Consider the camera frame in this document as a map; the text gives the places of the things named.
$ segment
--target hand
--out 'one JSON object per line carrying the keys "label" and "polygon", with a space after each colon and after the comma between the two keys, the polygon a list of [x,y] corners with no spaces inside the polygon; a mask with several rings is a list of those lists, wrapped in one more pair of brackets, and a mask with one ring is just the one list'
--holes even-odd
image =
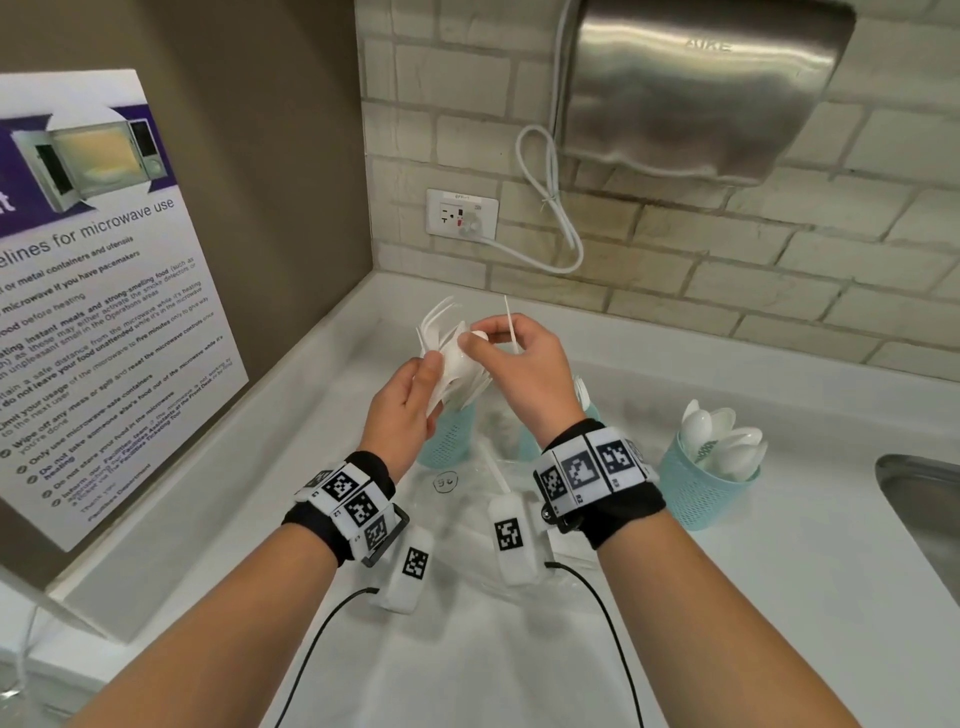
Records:
{"label": "hand", "polygon": [[444,406],[438,404],[427,417],[426,405],[443,371],[440,352],[427,352],[423,359],[415,357],[396,370],[370,403],[358,449],[383,460],[394,483],[410,470],[423,443],[437,428]]}
{"label": "hand", "polygon": [[513,319],[516,340],[525,349],[522,354],[494,346],[511,340],[507,316],[491,316],[470,327],[484,331],[490,342],[465,333],[457,343],[490,372],[520,421],[545,448],[586,415],[573,390],[573,375],[557,335],[522,314],[514,314]]}

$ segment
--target stainless steel hand dryer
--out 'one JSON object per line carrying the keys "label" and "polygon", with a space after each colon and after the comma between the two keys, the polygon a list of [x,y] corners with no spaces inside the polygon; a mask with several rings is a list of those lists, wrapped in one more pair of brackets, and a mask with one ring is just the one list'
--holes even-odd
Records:
{"label": "stainless steel hand dryer", "polygon": [[856,16],[804,0],[571,4],[557,139],[668,177],[757,184],[813,112]]}

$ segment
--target microwave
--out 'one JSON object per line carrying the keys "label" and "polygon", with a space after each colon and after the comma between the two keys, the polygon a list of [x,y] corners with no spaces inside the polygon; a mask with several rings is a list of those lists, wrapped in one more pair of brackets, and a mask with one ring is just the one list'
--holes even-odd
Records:
{"label": "microwave", "polygon": [[51,132],[13,132],[13,143],[56,212],[167,176],[146,119]]}

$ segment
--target brown wall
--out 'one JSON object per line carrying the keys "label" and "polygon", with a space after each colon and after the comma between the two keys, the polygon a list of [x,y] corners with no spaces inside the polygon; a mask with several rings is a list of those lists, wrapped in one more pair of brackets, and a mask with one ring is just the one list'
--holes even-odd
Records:
{"label": "brown wall", "polygon": [[[0,0],[0,73],[93,68],[139,73],[256,381],[372,267],[352,0]],[[0,502],[0,564],[70,560]]]}

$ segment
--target poster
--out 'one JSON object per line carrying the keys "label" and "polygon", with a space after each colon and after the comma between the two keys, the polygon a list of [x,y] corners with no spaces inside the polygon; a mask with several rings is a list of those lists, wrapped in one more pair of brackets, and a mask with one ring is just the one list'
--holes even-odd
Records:
{"label": "poster", "polygon": [[68,550],[246,382],[136,73],[0,75],[0,497]]}

